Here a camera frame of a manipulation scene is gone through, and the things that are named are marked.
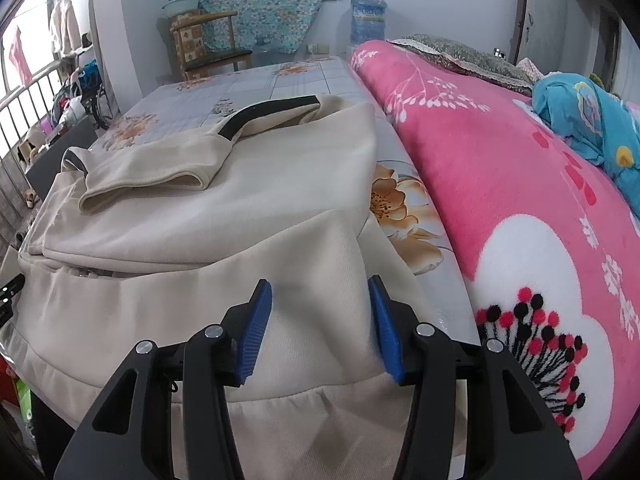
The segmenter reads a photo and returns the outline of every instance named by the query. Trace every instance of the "blue gripper pad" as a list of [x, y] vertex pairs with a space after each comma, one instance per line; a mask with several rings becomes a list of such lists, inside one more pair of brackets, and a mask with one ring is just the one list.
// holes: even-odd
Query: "blue gripper pad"
[[246, 378], [254, 373], [255, 362], [271, 314], [271, 301], [271, 283], [260, 280], [249, 302], [253, 309], [238, 343], [236, 377], [240, 384], [244, 384]]
[[400, 338], [389, 316], [386, 290], [380, 290], [373, 278], [369, 280], [369, 297], [371, 298], [378, 345], [380, 346], [385, 370], [394, 378], [396, 383], [402, 383], [404, 380], [404, 367], [402, 366]]

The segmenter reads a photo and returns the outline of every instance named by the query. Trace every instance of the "balcony railing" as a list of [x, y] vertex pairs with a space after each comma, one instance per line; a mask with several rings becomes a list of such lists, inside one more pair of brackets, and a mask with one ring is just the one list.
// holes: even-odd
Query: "balcony railing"
[[24, 191], [30, 188], [17, 156], [17, 147], [29, 129], [51, 109], [62, 86], [53, 61], [0, 101], [0, 254], [14, 240], [29, 213]]

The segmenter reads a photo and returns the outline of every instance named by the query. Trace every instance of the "pink fleece blanket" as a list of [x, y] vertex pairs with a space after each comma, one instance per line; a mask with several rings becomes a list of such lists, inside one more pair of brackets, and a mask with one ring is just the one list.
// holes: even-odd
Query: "pink fleece blanket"
[[588, 478], [640, 403], [640, 222], [522, 95], [384, 41], [351, 66], [429, 188], [481, 337], [507, 343]]

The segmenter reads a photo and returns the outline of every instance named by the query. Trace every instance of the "chair seat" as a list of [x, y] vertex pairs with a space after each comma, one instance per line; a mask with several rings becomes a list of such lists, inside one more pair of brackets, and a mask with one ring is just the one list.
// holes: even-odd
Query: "chair seat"
[[215, 52], [207, 52], [204, 56], [197, 57], [191, 61], [187, 61], [184, 69], [196, 70], [211, 63], [217, 63], [223, 60], [232, 60], [236, 57], [250, 56], [252, 51], [247, 48], [228, 48], [226, 50], [217, 50]]

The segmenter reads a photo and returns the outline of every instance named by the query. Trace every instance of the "wooden chair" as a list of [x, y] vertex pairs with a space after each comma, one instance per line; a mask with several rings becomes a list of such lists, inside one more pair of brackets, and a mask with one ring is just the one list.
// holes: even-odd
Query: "wooden chair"
[[[233, 63], [234, 70], [238, 71], [238, 62], [244, 61], [247, 68], [251, 68], [251, 54], [252, 51], [247, 48], [236, 48], [236, 39], [234, 38], [234, 26], [231, 22], [232, 16], [237, 16], [238, 12], [232, 10], [229, 12], [207, 12], [206, 14], [199, 14], [191, 18], [187, 18], [180, 23], [177, 23], [171, 28], [172, 34], [178, 33], [178, 41], [180, 42], [180, 57], [182, 58], [182, 66], [184, 67], [184, 73], [186, 79], [190, 79], [190, 72], [196, 70], [208, 70], [217, 66], [223, 66]], [[229, 44], [231, 48], [225, 50], [217, 50], [213, 52], [206, 52], [204, 56], [197, 57], [187, 61], [184, 55], [184, 46], [182, 44], [182, 30], [193, 25], [202, 25], [203, 23], [213, 22], [215, 20], [227, 19], [227, 25], [229, 29]]]

